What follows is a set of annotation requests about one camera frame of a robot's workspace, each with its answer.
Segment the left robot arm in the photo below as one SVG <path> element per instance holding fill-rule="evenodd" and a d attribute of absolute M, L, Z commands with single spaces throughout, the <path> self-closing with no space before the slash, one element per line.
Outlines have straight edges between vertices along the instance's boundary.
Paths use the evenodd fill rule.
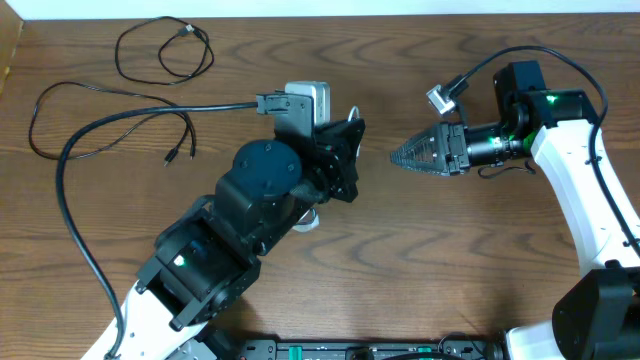
<path fill-rule="evenodd" d="M 119 359 L 167 359 L 209 334 L 208 322 L 259 277 L 261 257 L 315 205 L 358 195 L 355 162 L 366 125 L 343 120 L 310 138 L 279 134 L 236 153 L 212 195 L 156 239 L 122 305 Z"/>

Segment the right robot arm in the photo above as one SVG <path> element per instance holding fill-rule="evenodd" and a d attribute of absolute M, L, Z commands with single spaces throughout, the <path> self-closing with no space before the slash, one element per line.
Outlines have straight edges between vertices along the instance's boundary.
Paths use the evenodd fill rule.
<path fill-rule="evenodd" d="M 636 359 L 639 356 L 639 217 L 608 159 L 598 115 L 582 90 L 551 90 L 535 61 L 493 76 L 499 122 L 441 122 L 394 151 L 394 164 L 440 176 L 537 164 L 561 206 L 580 281 L 550 320 L 506 331 L 489 359 Z"/>

